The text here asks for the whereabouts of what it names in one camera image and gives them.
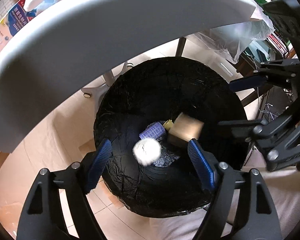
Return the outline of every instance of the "white cloth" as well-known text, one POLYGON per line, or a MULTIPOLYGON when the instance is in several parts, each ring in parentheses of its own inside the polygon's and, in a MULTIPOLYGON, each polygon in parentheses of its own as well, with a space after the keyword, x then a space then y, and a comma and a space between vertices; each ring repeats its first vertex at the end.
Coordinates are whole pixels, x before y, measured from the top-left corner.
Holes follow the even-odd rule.
POLYGON ((153 138, 138 141, 132 149, 133 156, 143 166, 148 166, 159 159, 161 154, 160 143, 153 138))
MULTIPOLYGON (((192 240, 204 216, 204 209, 199 209, 189 215, 171 218, 150 218, 154 240, 192 240)), ((222 236, 231 232, 232 226, 228 223, 222 236)))
MULTIPOLYGON (((283 239, 292 231, 300 221, 300 172, 296 167, 288 167, 280 171, 268 172, 262 155, 254 150, 247 162, 253 167, 243 167, 242 171, 248 172, 257 168, 263 176, 265 183, 273 198, 274 205, 280 220, 283 239)), ((231 224, 236 214, 239 190, 235 190, 232 205, 223 235, 231 231, 231 224)), ((197 232, 206 211, 197 210, 189 215, 172 218, 150 218, 153 228, 154 240, 191 240, 197 232)))

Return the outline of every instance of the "tile floor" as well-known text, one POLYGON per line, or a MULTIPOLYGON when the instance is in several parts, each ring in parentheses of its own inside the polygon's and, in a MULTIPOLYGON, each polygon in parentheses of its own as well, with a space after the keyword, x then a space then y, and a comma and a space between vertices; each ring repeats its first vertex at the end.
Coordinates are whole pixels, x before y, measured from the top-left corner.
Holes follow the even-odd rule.
MULTIPOLYGON (((178 40, 168 42, 129 62, 137 65, 152 58, 174 56, 177 44, 178 40)), ((186 42, 183 56, 209 65, 228 82, 240 76, 227 61, 190 41, 186 42)), ((114 68, 114 75, 121 68, 122 65, 114 68)), ((87 86, 102 83, 99 77, 87 86)), ((238 96, 242 99, 249 93, 251 91, 245 91, 238 96)), ((257 101, 245 108, 249 119, 254 119, 256 106, 257 101)), ((7 158, 0 169, 0 222, 11 235, 15 236, 21 207, 38 171, 43 167, 52 171, 64 169, 74 161, 81 161, 85 153, 94 150, 94 119, 92 98, 84 98, 82 92, 78 91, 42 120, 7 158)), ((151 240, 149 218, 116 205, 113 199, 110 200, 105 188, 100 180, 97 188, 88 194, 88 201, 106 237, 109 240, 151 240)), ((65 191, 60 191, 60 196, 66 225, 69 232, 76 236, 65 191)))

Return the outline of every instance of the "metal screw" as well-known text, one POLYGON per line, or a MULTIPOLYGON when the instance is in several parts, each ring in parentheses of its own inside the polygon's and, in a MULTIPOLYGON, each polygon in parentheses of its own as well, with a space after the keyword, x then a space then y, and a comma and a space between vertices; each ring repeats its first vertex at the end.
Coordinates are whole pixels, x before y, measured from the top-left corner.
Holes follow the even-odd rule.
POLYGON ((226 170, 229 166, 225 162, 220 162, 219 166, 221 169, 226 170))
POLYGON ((258 134, 258 133, 262 132, 262 126, 261 125, 257 125, 256 127, 253 128, 253 132, 255 134, 258 134))
POLYGON ((80 167, 80 163, 79 162, 75 162, 71 164, 71 168, 73 168, 74 170, 80 167))
POLYGON ((277 150, 272 150, 268 153, 267 159, 269 161, 274 161, 279 156, 279 152, 277 150))
POLYGON ((48 169, 47 169, 47 168, 43 168, 43 169, 41 169, 41 170, 39 171, 39 173, 40 173, 41 175, 45 175, 47 172, 48 172, 48 169))
POLYGON ((257 170, 257 169, 252 169, 251 172, 254 174, 254 175, 259 175, 260 172, 257 170))

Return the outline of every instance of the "white cotton ball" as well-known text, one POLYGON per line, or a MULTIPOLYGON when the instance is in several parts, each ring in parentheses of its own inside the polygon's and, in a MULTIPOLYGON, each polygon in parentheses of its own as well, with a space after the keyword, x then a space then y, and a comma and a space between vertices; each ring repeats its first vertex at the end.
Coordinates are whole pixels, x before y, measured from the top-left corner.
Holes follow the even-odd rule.
POLYGON ((132 151, 139 164, 148 166, 159 159, 161 154, 161 145, 155 139, 146 138, 138 141, 132 151))

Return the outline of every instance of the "small box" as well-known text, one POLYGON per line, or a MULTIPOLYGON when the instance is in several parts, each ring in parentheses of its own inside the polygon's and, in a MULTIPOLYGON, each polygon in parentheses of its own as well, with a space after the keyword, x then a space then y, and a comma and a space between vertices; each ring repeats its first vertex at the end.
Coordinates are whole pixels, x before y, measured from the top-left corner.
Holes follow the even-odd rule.
POLYGON ((28 22, 34 18, 33 13, 27 13, 23 6, 25 0, 19 0, 0 21, 0 43, 8 42, 28 22))
POLYGON ((169 130, 168 142, 175 146, 186 148, 191 139, 199 138, 203 125, 203 122, 181 113, 169 130))
POLYGON ((169 119, 162 126, 169 132, 173 126, 173 122, 171 119, 169 119))

